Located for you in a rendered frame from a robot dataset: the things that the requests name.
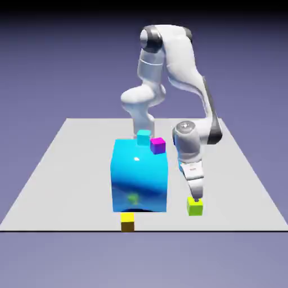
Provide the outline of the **small lime green cube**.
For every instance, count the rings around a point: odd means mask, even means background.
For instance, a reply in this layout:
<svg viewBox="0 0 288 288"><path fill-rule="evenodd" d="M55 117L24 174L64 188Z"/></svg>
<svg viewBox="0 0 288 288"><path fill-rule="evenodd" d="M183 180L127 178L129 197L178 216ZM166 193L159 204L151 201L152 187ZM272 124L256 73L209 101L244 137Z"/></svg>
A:
<svg viewBox="0 0 288 288"><path fill-rule="evenodd" d="M201 216L203 214L202 199L195 200L192 196L187 198L187 212L189 216Z"/></svg>

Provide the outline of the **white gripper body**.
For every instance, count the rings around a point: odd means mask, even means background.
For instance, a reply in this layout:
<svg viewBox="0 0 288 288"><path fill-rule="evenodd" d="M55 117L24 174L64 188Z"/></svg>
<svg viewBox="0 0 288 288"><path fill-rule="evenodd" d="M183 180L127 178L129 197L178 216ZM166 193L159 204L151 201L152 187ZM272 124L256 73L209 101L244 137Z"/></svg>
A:
<svg viewBox="0 0 288 288"><path fill-rule="evenodd" d="M192 197L195 200L201 199L203 197L203 190L204 190L204 177L187 180L187 183L190 188Z"/></svg>

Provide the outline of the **small magenta cube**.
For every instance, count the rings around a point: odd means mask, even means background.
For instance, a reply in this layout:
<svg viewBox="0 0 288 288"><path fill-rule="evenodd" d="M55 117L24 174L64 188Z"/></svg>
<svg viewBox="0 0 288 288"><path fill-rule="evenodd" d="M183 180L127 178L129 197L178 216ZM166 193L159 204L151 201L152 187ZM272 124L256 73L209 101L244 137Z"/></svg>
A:
<svg viewBox="0 0 288 288"><path fill-rule="evenodd" d="M154 155L163 154L166 152L166 142L163 138L150 139L150 150Z"/></svg>

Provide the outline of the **small cyan cube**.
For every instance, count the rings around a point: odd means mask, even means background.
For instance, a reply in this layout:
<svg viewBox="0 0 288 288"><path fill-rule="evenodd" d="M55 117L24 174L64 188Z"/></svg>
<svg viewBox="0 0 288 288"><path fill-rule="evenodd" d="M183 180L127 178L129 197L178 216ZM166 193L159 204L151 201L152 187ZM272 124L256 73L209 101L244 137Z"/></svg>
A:
<svg viewBox="0 0 288 288"><path fill-rule="evenodd" d="M137 145L140 146L149 146L150 145L150 137L151 137L151 131L140 129L137 132Z"/></svg>

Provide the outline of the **large blue box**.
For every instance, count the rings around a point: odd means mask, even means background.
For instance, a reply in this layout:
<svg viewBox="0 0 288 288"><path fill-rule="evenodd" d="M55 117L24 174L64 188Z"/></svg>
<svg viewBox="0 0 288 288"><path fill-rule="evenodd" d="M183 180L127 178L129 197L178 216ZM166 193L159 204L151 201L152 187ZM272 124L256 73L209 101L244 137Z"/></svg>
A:
<svg viewBox="0 0 288 288"><path fill-rule="evenodd" d="M166 212L167 153L154 154L135 139L117 139L110 164L114 212Z"/></svg>

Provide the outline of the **small yellow cube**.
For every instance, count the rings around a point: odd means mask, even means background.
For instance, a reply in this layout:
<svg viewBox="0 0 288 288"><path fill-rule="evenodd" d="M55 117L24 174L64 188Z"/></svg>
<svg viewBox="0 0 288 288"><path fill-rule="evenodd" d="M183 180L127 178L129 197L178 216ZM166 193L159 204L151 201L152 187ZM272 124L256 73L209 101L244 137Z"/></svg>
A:
<svg viewBox="0 0 288 288"><path fill-rule="evenodd" d="M134 213L123 212L120 214L121 231L134 232Z"/></svg>

